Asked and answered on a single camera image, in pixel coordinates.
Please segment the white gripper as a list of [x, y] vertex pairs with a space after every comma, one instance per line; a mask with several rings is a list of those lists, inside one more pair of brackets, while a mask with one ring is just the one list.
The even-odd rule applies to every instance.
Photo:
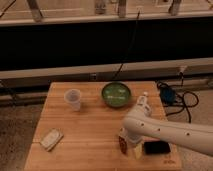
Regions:
[[[119, 131], [119, 136], [122, 137], [126, 142], [136, 145], [142, 141], [142, 136], [137, 135], [125, 128], [121, 128]], [[140, 159], [142, 156], [142, 145], [138, 144], [133, 148], [134, 155], [136, 159]]]

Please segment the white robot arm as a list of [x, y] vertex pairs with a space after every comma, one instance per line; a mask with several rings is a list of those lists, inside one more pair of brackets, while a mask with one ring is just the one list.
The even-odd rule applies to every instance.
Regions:
[[158, 120], [148, 105], [134, 105], [123, 118], [130, 141], [142, 136], [156, 138], [213, 157], [213, 126]]

